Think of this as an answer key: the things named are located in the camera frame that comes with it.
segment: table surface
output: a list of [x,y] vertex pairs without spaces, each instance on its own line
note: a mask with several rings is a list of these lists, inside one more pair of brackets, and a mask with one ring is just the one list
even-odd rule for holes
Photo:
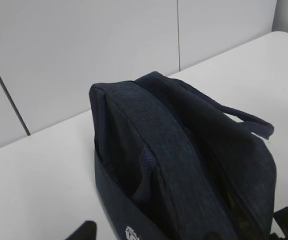
[[[275,210],[288,206],[288,33],[273,32],[172,75],[275,126]],[[90,111],[0,148],[0,240],[64,240],[85,220],[113,240],[94,177]],[[274,223],[273,232],[280,230]]]

